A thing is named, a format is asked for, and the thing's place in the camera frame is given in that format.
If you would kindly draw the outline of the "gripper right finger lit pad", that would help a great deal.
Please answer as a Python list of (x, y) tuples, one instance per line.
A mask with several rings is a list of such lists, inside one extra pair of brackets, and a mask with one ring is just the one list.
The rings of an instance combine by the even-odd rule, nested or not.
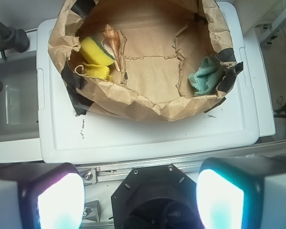
[(196, 201), (207, 229), (286, 229), (286, 156), (210, 157)]

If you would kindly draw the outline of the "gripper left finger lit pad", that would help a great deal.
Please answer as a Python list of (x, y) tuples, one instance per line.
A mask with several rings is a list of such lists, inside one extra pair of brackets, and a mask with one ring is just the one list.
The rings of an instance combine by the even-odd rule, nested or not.
[(23, 164), (18, 188), (23, 228), (80, 227), (85, 193), (83, 179), (73, 164)]

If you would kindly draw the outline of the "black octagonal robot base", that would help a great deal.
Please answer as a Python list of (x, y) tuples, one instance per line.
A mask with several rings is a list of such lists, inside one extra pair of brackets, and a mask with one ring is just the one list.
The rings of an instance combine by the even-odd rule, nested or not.
[(202, 229), (196, 182), (173, 164), (137, 167), (111, 196), (116, 229)]

